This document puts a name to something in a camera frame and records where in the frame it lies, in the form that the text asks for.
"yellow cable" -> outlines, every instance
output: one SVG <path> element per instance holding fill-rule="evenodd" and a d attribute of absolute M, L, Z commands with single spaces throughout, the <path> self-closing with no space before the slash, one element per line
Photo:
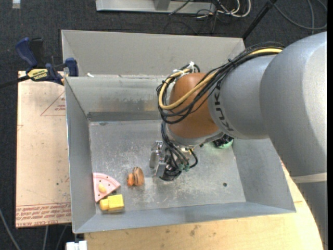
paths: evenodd
<path fill-rule="evenodd" d="M 267 48 L 267 49 L 256 50 L 256 51 L 250 53 L 249 55 L 261 54 L 261 53 L 266 53 L 266 52 L 272 52 L 272 54 L 278 54 L 281 51 L 282 51 L 282 49 L 278 49 L 278 48 Z"/>
<path fill-rule="evenodd" d="M 271 52 L 272 54 L 278 54 L 281 51 L 282 51 L 282 49 L 266 48 L 266 49 L 256 50 L 248 55 L 255 55 L 255 54 L 261 54 L 261 53 L 267 53 L 267 52 Z M 171 105 L 164 105 L 163 101 L 162 101 L 163 93 L 165 91 L 165 88 L 169 85 L 172 78 L 176 78 L 188 71 L 189 71 L 189 69 L 185 69 L 183 71 L 176 72 L 176 73 L 172 74 L 168 79 L 166 79 L 166 81 L 163 83 L 161 91 L 160 91 L 160 95 L 158 97 L 158 104 L 163 110 L 172 110 L 172 109 L 176 108 L 177 106 L 179 106 L 186 99 L 188 99 L 189 96 L 192 95 L 195 91 L 197 91 L 199 88 L 201 88 L 204 84 L 208 83 L 210 81 L 210 79 L 216 74 L 216 72 L 214 72 L 214 73 L 210 74 L 209 76 L 207 76 L 207 78 L 205 78 L 202 82 L 200 82 L 193 89 L 188 91 L 185 95 L 183 95 L 180 99 L 178 99 L 176 102 L 172 103 Z"/>

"blue clamp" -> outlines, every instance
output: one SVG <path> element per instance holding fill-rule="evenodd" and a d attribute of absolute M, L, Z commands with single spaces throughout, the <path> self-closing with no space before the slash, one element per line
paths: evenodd
<path fill-rule="evenodd" d="M 27 77 L 25 80 L 30 78 L 33 81 L 50 81 L 63 85 L 63 77 L 58 73 L 57 70 L 55 70 L 57 67 L 68 67 L 69 76 L 79 76 L 78 65 L 76 60 L 72 57 L 67 58 L 65 63 L 59 66 L 53 67 L 51 64 L 47 63 L 45 67 L 40 67 L 42 62 L 42 44 L 42 38 L 35 39 L 30 42 L 29 38 L 25 37 L 15 46 L 18 55 L 29 64 L 29 68 L 26 70 Z M 34 55 L 34 51 L 31 50 L 31 46 L 33 46 L 37 56 Z"/>

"yellow toy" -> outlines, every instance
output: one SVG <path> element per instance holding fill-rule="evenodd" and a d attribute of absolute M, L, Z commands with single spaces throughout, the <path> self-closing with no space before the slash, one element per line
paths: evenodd
<path fill-rule="evenodd" d="M 99 207 L 101 210 L 111 211 L 111 212 L 119 212 L 124 208 L 124 200 L 121 194 L 111 195 L 106 199 L 102 199 L 99 201 Z"/>

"wooden board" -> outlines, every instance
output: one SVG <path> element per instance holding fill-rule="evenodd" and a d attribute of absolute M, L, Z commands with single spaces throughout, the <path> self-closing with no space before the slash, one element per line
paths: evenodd
<path fill-rule="evenodd" d="M 323 249 L 312 214 L 284 170 L 297 213 L 87 233 L 88 249 Z"/>
<path fill-rule="evenodd" d="M 18 84 L 16 227 L 70 221 L 65 88 L 51 82 L 21 82 Z"/>

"pink toy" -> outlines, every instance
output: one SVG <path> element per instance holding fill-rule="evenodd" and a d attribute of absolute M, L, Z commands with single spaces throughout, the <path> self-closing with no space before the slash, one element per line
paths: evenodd
<path fill-rule="evenodd" d="M 120 183 L 114 178 L 96 172 L 93 173 L 93 183 L 96 202 L 109 195 L 120 186 Z"/>

